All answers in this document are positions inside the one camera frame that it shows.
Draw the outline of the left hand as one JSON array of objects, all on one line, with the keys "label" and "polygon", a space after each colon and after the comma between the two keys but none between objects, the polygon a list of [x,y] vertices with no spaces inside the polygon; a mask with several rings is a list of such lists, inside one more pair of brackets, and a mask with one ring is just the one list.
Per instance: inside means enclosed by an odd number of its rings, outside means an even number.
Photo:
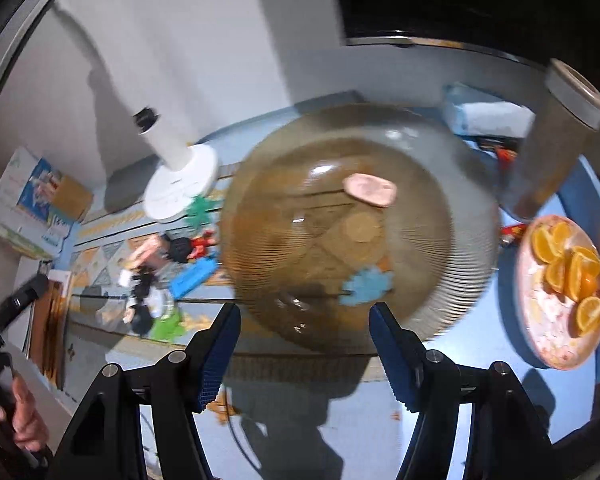
[{"label": "left hand", "polygon": [[33,393],[18,373],[12,380],[12,395],[15,399],[15,411],[10,421],[15,444],[32,453],[41,452],[50,437],[48,428],[36,409]]}]

